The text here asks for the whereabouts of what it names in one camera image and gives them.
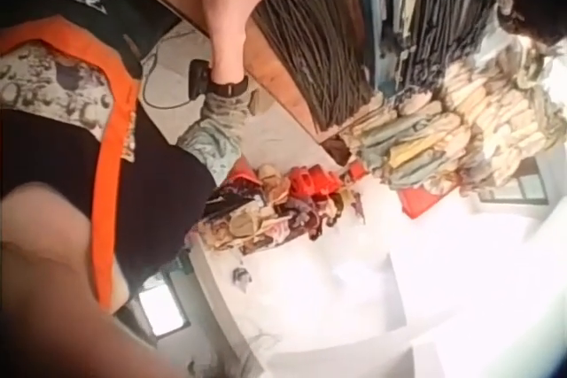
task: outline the white wall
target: white wall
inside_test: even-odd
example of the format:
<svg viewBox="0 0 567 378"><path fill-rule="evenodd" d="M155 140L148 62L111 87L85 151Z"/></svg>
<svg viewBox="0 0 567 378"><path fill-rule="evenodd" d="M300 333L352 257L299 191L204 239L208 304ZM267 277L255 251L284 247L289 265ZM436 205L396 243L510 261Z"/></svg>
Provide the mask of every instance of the white wall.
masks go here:
<svg viewBox="0 0 567 378"><path fill-rule="evenodd" d="M566 213L564 198L534 236L483 264L471 303L425 337L446 378L539 378L555 368L567 350Z"/></svg>

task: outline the cord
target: cord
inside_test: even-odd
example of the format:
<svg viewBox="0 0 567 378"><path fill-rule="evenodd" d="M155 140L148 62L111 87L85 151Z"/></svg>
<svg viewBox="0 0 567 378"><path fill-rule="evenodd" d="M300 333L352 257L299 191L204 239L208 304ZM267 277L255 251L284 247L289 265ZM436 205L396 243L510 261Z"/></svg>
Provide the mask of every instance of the cord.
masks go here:
<svg viewBox="0 0 567 378"><path fill-rule="evenodd" d="M163 38L161 38L158 42L158 44L156 44L156 48L155 50L148 55L144 61L142 61L142 66L145 68L147 64L151 63L150 65L150 69L148 70L148 73L146 74L145 78L144 78L144 83L142 84L142 100L151 108L156 109L156 110L161 110L161 111L166 111L166 110L176 110L177 108L181 108L182 106L185 106L187 104L190 104L191 100L188 99L186 101L181 102L180 104L177 105L169 105L169 106L164 106L164 105L156 105L153 102L151 102L150 100L148 100L148 96L146 93L146 87L148 85L148 80L151 77L151 74L155 71L156 66L158 66L158 54L159 54L159 48L161 47L161 45L164 42L168 42L170 40L176 40L176 39L181 39L182 37L185 37L186 35L193 35L197 33L197 30L192 29L189 31L185 31L183 33L179 33L177 35L168 35L165 36Z"/></svg>

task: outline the pile of cloth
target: pile of cloth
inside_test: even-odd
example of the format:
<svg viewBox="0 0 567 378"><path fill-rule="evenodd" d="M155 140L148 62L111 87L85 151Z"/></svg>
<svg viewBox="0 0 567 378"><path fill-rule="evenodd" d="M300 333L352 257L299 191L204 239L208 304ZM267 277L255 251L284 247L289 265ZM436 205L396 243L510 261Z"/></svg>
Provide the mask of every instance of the pile of cloth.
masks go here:
<svg viewBox="0 0 567 378"><path fill-rule="evenodd" d="M564 108L539 85L541 56L507 48L480 71L447 69L443 88L388 104L343 132L350 149L392 189L463 195L500 187L524 158L563 143Z"/></svg>
<svg viewBox="0 0 567 378"><path fill-rule="evenodd" d="M507 48L480 73L464 63L447 73L443 103L471 131L458 168L463 195L506 184L523 159L565 142L563 106L537 82L538 58L522 56Z"/></svg>

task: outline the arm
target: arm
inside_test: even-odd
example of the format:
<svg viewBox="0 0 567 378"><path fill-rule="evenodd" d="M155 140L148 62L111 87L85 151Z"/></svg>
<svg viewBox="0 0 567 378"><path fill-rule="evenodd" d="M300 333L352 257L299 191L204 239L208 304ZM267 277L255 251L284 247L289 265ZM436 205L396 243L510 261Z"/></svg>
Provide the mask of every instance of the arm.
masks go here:
<svg viewBox="0 0 567 378"><path fill-rule="evenodd" d="M213 46L211 79L215 83L239 83L245 77L245 26L259 1L203 0ZM206 165L218 185L241 156L249 103L249 92L231 99L208 94L200 120L177 141L178 146Z"/></svg>
<svg viewBox="0 0 567 378"><path fill-rule="evenodd" d="M241 50L215 53L214 57L221 57L221 60L213 62L214 82L226 84L243 80L245 70ZM250 91L230 99L214 93L207 94L200 119L177 141L180 148L194 155L208 168L217 185L226 179L241 156L240 144L246 119L250 115L249 103Z"/></svg>

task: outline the beige cloth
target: beige cloth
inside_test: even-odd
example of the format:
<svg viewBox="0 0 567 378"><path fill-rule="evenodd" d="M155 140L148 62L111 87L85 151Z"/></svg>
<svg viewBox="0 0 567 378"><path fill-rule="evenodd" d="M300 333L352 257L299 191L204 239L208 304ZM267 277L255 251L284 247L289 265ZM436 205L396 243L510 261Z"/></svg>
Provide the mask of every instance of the beige cloth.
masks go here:
<svg viewBox="0 0 567 378"><path fill-rule="evenodd" d="M416 93L398 107L398 113L401 116L414 114L424 108L431 101L432 96L433 93L429 90Z"/></svg>

